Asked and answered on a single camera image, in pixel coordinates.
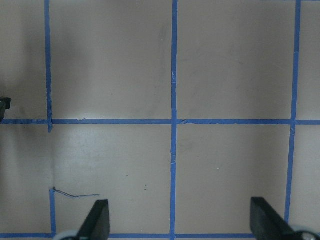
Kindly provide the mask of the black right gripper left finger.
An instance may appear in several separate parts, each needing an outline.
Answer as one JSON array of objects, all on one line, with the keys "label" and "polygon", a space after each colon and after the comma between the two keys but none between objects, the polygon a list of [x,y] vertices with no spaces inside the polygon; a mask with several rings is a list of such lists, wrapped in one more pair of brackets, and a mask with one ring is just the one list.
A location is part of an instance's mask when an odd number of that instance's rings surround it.
[{"label": "black right gripper left finger", "polygon": [[110,211],[107,199],[97,200],[78,231],[57,234],[54,240],[108,240],[110,237]]}]

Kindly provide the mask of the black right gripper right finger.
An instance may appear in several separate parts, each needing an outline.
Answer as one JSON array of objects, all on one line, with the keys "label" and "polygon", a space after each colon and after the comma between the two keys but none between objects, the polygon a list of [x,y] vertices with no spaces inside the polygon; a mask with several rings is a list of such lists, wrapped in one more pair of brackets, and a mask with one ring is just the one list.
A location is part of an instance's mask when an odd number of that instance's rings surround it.
[{"label": "black right gripper right finger", "polygon": [[318,240],[307,230],[294,230],[263,197],[250,199],[250,230],[257,240]]}]

